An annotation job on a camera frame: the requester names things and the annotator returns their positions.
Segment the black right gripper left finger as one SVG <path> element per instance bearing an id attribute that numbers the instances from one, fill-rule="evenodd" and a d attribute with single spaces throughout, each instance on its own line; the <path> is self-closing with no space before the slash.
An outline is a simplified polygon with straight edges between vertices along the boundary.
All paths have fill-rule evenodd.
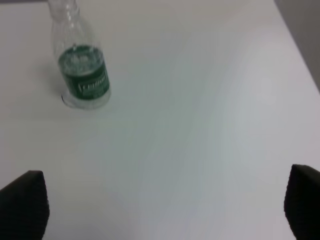
<path id="1" fill-rule="evenodd" d="M 0 238 L 41 240 L 50 217 L 44 174 L 29 170 L 0 190 Z"/>

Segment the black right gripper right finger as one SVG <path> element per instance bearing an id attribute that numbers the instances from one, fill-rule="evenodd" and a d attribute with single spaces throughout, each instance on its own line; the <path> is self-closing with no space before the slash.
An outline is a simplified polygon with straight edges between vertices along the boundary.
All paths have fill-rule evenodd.
<path id="1" fill-rule="evenodd" d="M 297 240 L 320 238 L 320 172 L 308 165 L 291 167 L 284 213 Z"/>

